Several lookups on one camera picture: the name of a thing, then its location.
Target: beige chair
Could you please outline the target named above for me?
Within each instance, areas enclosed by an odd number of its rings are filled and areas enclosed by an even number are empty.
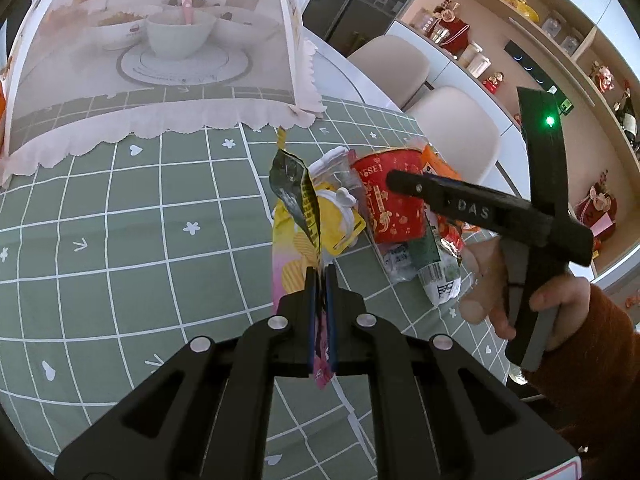
[[[480,105],[451,86],[427,92],[406,112],[463,180],[480,184],[500,153],[500,131]]]
[[[411,99],[429,75],[429,60],[397,36],[379,36],[349,56],[399,108]]]

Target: green tablecloth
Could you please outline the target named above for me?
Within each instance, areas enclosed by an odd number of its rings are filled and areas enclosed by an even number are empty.
[[[307,163],[338,145],[364,155],[421,134],[402,114],[325,104],[324,118],[287,137]],[[275,141],[271,127],[240,125],[132,135],[16,176],[2,193],[0,402],[45,464],[190,338],[232,338],[270,315]],[[417,280],[390,286],[365,236],[337,261],[370,312],[409,335],[449,333],[505,380],[504,342],[463,322],[457,301],[432,307]],[[366,378],[324,390],[277,379],[264,478],[367,480],[372,443]]]

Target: metal rivet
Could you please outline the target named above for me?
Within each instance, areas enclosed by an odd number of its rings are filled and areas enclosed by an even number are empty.
[[[453,348],[453,339],[448,335],[437,335],[433,338],[433,345],[438,350],[451,350]]]
[[[289,320],[284,316],[273,316],[267,321],[267,325],[274,330],[282,330],[289,324]]]
[[[197,337],[189,343],[189,348],[197,354],[200,352],[206,352],[211,348],[211,341],[208,337]]]
[[[373,314],[360,314],[356,318],[356,323],[365,327],[374,326],[377,322],[378,320]]]

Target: person's arm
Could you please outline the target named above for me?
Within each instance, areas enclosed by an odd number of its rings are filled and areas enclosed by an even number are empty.
[[[554,405],[569,410],[575,422],[563,435],[575,447],[588,446],[593,456],[640,396],[640,335],[629,316],[591,285],[581,327],[525,377]]]

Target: red paper bucket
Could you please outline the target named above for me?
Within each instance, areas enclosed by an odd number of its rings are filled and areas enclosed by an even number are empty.
[[[391,170],[421,173],[420,151],[396,148],[371,153],[352,165],[367,189],[367,208],[377,244],[399,243],[424,236],[424,202],[389,191],[386,174]]]

